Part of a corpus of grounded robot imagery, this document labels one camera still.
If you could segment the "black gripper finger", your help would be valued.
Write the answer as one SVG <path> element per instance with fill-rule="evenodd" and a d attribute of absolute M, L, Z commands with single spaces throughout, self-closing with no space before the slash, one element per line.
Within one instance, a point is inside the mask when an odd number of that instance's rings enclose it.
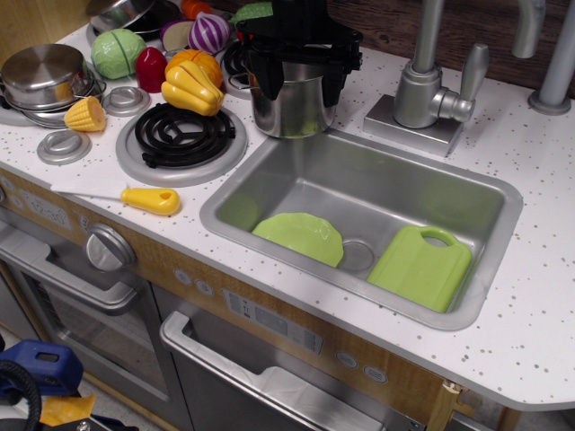
<path fill-rule="evenodd" d="M 322 97 L 325 108 L 338 104 L 345 79 L 346 75 L 340 67 L 328 66 L 324 68 L 322 76 Z"/>
<path fill-rule="evenodd" d="M 275 101 L 284 83 L 283 63 L 271 53 L 248 51 L 249 70 L 255 76 L 263 95 Z"/>

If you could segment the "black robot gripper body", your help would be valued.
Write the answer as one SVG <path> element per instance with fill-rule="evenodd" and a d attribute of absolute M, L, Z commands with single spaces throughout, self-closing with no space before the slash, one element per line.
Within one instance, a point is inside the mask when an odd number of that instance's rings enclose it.
<path fill-rule="evenodd" d="M 236 24 L 253 72 L 279 75 L 285 63 L 360 69 L 362 33 L 333 20 L 325 1 L 273 1 L 271 8 L 270 16 Z"/>

